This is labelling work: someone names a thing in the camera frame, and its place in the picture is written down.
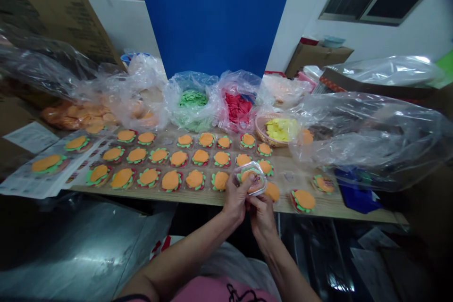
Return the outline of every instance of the clear plastic lid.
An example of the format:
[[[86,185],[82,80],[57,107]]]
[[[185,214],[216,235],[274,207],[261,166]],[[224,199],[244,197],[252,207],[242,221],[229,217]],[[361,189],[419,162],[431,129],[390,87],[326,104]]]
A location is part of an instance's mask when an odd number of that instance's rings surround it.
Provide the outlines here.
[[[252,161],[248,164],[245,164],[241,167],[237,167],[233,170],[235,184],[240,185],[243,182],[243,176],[248,175],[247,172],[251,171],[255,173],[255,181],[253,185],[250,187],[249,194],[252,196],[258,196],[266,191],[267,187],[267,180],[266,176],[264,175],[263,170],[261,170],[260,165],[256,161]]]

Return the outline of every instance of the wicker basket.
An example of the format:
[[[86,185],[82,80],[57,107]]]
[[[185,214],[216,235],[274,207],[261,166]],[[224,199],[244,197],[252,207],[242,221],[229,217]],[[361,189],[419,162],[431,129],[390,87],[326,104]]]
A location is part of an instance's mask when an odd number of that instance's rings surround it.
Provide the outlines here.
[[[266,123],[275,118],[288,118],[288,116],[280,114],[280,113],[267,113],[263,115],[258,115],[255,118],[255,131],[258,137],[265,142],[267,145],[272,147],[288,147],[288,143],[279,142],[275,139],[270,138],[266,133]]]

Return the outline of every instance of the person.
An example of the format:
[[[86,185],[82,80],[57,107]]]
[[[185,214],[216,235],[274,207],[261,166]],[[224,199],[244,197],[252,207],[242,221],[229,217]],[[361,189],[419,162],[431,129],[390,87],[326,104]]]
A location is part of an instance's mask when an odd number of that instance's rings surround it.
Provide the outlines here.
[[[236,187],[231,174],[221,212],[139,269],[115,301],[320,301],[278,236],[272,200],[247,193],[253,181],[250,175]],[[242,258],[225,242],[246,211],[267,265]],[[209,261],[209,272],[202,273]]]

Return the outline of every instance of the blue panel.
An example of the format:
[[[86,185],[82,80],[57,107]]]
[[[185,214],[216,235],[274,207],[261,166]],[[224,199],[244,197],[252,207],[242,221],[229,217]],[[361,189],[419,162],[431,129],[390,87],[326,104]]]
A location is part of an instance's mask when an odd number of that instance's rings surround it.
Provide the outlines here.
[[[286,0],[145,0],[168,77],[263,76]]]

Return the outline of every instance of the white wall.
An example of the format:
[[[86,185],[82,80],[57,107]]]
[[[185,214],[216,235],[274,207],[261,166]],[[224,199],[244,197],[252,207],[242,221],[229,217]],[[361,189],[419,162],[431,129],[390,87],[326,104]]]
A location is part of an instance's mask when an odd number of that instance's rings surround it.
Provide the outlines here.
[[[355,49],[348,60],[422,55],[453,49],[453,0],[423,0],[399,27],[319,20],[327,0],[287,0],[266,69],[285,71],[303,34],[334,35]]]
[[[148,10],[143,0],[89,0],[120,54],[124,49],[160,57]]]

